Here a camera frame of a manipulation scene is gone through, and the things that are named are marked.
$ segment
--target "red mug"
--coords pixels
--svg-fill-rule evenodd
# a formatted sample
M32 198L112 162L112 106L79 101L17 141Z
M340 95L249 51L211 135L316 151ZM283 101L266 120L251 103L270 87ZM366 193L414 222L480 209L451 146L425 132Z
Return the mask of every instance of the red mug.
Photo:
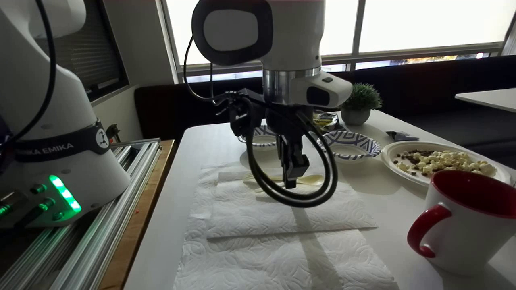
M472 275L514 233L516 188L474 172L441 170L432 177L408 244L437 267Z

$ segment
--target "white table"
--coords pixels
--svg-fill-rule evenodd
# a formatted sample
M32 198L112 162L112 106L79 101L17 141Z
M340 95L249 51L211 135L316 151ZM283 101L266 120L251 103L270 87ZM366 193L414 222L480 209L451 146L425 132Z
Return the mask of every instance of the white table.
M372 111L370 119L359 128L380 145L390 143L385 130L403 130L422 140L449 143L378 111ZM232 135L229 124L191 127L185 132L130 269L127 290L172 286L198 174L204 167L235 162L245 162L245 146ZM461 278L438 272L406 243L408 227L422 211L425 188L390 172L378 156L337 162L338 182L348 182L369 203L378 220L377 228L362 230L362 235L401 290L516 288L514 236L490 261L483 277Z
M516 87L503 90L482 90L456 93L456 99L516 112Z

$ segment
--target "food in bowl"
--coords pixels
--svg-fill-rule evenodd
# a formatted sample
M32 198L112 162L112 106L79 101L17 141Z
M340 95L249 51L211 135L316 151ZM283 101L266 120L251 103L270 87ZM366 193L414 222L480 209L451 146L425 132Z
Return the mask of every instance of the food in bowl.
M432 177L438 170L469 170L482 175L496 172L487 161L453 149L411 149L398 153L393 164L411 175L424 177Z

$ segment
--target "white napkin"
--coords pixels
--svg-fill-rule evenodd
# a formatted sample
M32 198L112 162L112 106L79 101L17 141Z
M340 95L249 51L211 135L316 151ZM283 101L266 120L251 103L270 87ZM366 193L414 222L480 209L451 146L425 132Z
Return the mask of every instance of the white napkin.
M328 201L301 209L274 201L258 185L245 183L245 175L238 167L219 172L208 238L375 227L364 203L343 183Z
M358 230L208 240L216 183L199 178L174 290L398 288Z

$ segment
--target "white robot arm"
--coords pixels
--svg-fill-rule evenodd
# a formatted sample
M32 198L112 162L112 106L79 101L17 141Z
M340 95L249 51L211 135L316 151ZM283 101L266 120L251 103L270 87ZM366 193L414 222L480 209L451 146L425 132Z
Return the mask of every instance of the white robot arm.
M43 8L54 37L83 24L82 0L45 0ZM108 149L80 80L59 66L50 77L50 58L33 40L46 35L37 1L0 0L0 35L0 117L16 138L0 146L0 227L37 204L46 209L27 227L67 224L114 199L129 175ZM48 85L51 101L33 119Z
M277 135L277 153L285 188L309 166L301 154L301 137L312 141L324 169L324 185L308 195L277 186L253 159L246 146L256 182L277 201L290 206L316 206L335 190L333 157L317 128L311 124L312 108L337 109L351 93L351 83L320 70L319 43L324 30L324 0L199 0L191 17L193 40L214 64L229 66L251 59L262 64L262 95L251 93L249 108L235 104L232 127L251 141L251 130L261 114Z

